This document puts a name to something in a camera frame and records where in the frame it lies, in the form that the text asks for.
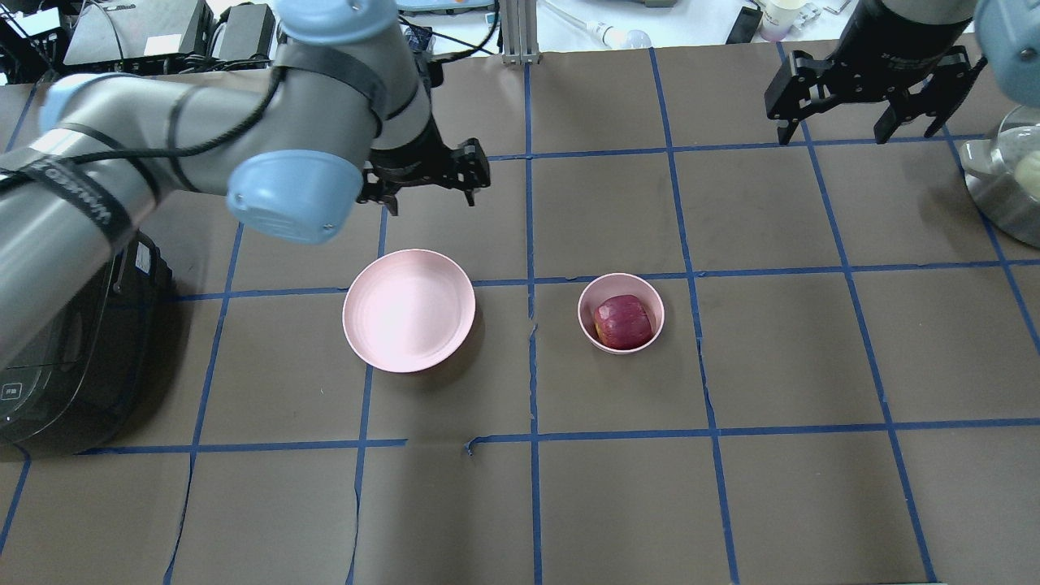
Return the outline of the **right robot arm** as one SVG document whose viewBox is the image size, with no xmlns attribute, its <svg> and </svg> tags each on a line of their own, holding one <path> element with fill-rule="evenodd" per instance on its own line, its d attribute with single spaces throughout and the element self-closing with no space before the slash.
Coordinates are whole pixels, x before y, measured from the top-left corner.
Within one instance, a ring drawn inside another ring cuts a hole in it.
<svg viewBox="0 0 1040 585">
<path fill-rule="evenodd" d="M 786 145 L 804 119 L 843 104 L 886 103 L 877 144 L 921 116 L 933 137 L 990 67 L 1007 99 L 1039 100 L 1036 1 L 860 1 L 825 58 L 795 50 L 765 90 L 765 113 Z"/>
</svg>

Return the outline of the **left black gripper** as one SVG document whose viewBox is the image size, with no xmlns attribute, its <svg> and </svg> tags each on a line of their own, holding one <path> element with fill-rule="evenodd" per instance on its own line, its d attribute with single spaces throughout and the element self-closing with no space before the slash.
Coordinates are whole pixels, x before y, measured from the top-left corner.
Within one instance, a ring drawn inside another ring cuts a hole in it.
<svg viewBox="0 0 1040 585">
<path fill-rule="evenodd" d="M 437 123 L 427 123 L 417 137 L 393 149 L 372 149 L 368 169 L 362 171 L 362 188 L 357 203 L 374 202 L 388 215 L 400 215 L 397 193 L 404 188 L 439 186 L 460 190 L 469 207 L 476 205 L 476 193 L 492 182 L 490 162 L 480 141 L 471 137 L 450 148 Z"/>
</svg>

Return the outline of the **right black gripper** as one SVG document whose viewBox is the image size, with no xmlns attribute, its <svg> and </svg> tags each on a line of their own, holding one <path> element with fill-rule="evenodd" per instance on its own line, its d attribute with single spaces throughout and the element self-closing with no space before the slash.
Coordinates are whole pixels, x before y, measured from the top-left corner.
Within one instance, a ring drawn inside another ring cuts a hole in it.
<svg viewBox="0 0 1040 585">
<path fill-rule="evenodd" d="M 976 85 L 981 66 L 958 45 L 973 22 L 974 1 L 860 1 L 829 56 L 788 55 L 765 90 L 778 145 L 789 145 L 804 119 L 853 103 L 888 103 L 873 126 L 884 145 L 899 127 L 928 115 L 947 122 Z"/>
</svg>

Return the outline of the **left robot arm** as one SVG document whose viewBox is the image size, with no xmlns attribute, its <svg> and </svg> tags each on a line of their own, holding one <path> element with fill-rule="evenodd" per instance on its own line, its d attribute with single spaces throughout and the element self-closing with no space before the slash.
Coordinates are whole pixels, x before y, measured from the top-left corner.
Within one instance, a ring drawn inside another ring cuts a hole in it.
<svg viewBox="0 0 1040 585">
<path fill-rule="evenodd" d="M 393 1 L 275 1 L 286 41 L 262 93 L 123 73 L 48 90 L 40 137 L 2 156 L 2 364 L 130 244 L 168 193 L 223 195 L 230 214 L 321 245 L 353 204 L 396 215 L 397 192 L 489 186 L 478 139 L 450 148 L 426 66 Z"/>
</svg>

